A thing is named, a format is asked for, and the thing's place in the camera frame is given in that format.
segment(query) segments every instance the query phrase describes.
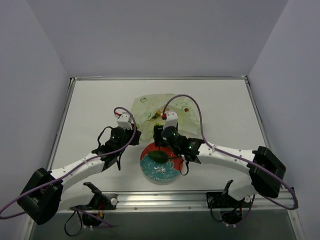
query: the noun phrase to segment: gray wall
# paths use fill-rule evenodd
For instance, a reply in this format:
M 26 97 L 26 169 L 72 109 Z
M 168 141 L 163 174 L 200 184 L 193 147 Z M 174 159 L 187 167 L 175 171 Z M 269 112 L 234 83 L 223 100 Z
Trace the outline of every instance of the gray wall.
M 288 0 L 28 0 L 71 77 L 241 76 Z
M 45 167 L 69 85 L 57 53 L 25 0 L 0 3 L 0 207 Z M 21 211 L 17 204 L 5 215 Z M 23 219 L 0 220 L 17 239 Z
M 320 1 L 290 0 L 249 80 L 266 131 L 299 197 L 308 240 L 319 239 Z

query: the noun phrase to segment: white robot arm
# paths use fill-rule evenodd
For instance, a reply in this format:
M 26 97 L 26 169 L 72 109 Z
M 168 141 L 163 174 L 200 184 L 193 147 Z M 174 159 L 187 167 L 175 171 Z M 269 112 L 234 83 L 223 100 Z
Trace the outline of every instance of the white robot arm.
M 277 198 L 281 183 L 269 174 L 256 168 L 249 162 L 258 164 L 275 174 L 281 180 L 284 178 L 286 167 L 266 147 L 257 150 L 242 150 L 218 146 L 214 143 L 197 138 L 186 138 L 178 133 L 178 115 L 174 111 L 166 111 L 164 126 L 154 127 L 154 142 L 156 146 L 169 146 L 177 156 L 183 157 L 186 164 L 215 164 L 240 171 L 246 175 L 238 181 L 227 185 L 227 194 L 236 201 L 247 196 L 262 194 Z
M 17 203 L 38 224 L 50 220 L 57 211 L 79 205 L 109 201 L 91 183 L 86 183 L 77 194 L 63 194 L 68 188 L 101 173 L 118 163 L 118 157 L 128 145 L 138 145 L 141 132 L 131 124 L 132 119 L 127 112 L 118 116 L 118 127 L 111 129 L 110 139 L 98 146 L 86 157 L 67 166 L 52 171 L 40 168 L 34 172 Z

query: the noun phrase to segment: metal frame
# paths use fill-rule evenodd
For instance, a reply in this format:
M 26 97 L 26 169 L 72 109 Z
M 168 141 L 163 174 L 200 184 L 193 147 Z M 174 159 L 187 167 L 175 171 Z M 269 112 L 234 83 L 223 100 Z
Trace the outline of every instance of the metal frame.
M 57 135 L 54 141 L 52 152 L 50 155 L 47 170 L 50 170 L 54 158 L 56 156 L 57 148 L 59 145 L 61 133 L 64 127 L 64 123 L 67 117 L 68 109 L 72 99 L 73 91 L 76 81 L 117 81 L 117 80 L 245 80 L 248 94 L 250 96 L 252 106 L 265 142 L 266 147 L 270 148 L 270 142 L 264 129 L 263 121 L 259 114 L 258 108 L 254 101 L 250 84 L 247 76 L 241 77 L 81 77 L 72 78 L 67 91 L 65 106 L 61 121 L 58 127 Z M 154 192 L 116 192 L 118 204 L 117 212 L 131 213 L 131 212 L 184 212 L 184 211 L 207 211 L 206 192 L 219 191 L 215 190 L 200 190 L 200 191 L 154 191 Z M 280 203 L 291 206 L 291 195 L 287 191 L 281 191 L 277 199 Z M 267 201 L 260 195 L 256 196 L 253 208 L 255 210 L 266 209 L 280 209 L 279 206 Z M 301 223 L 299 221 L 298 213 L 296 210 L 288 211 L 291 224 L 297 240 L 304 240 L 304 232 L 302 230 Z M 23 225 L 20 239 L 28 240 L 32 231 L 34 221 L 27 216 Z

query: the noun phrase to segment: screw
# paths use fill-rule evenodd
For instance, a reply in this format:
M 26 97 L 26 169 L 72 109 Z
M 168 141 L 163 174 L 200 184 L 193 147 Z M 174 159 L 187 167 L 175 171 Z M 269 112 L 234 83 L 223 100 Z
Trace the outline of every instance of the screw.
M 250 197 L 249 197 L 249 196 L 246 196 L 246 197 L 244 198 L 244 201 L 245 201 L 246 203 L 250 203 Z
M 117 205 L 117 203 L 118 203 L 118 199 L 116 199 L 116 198 L 114 197 L 114 198 L 112 198 L 112 199 L 110 200 L 110 203 L 111 203 L 112 206 L 115 206 L 115 205 Z
M 213 196 L 210 196 L 210 197 L 208 197 L 208 199 L 207 199 L 208 203 L 211 203 L 213 200 L 214 200 L 214 197 L 213 197 Z

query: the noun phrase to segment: light green plastic bag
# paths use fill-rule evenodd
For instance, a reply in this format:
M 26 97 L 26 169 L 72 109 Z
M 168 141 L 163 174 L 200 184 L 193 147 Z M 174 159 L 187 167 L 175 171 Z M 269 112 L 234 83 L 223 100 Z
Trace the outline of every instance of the light green plastic bag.
M 160 114 L 173 96 L 175 94 L 151 94 L 134 99 L 130 111 L 135 118 L 138 130 L 142 132 L 141 140 L 152 138 L 155 125 L 165 124 L 165 120 L 162 120 Z M 175 111 L 178 115 L 179 132 L 194 135 L 198 133 L 200 129 L 199 114 L 192 100 L 187 97 L 177 97 L 170 102 L 166 110 Z

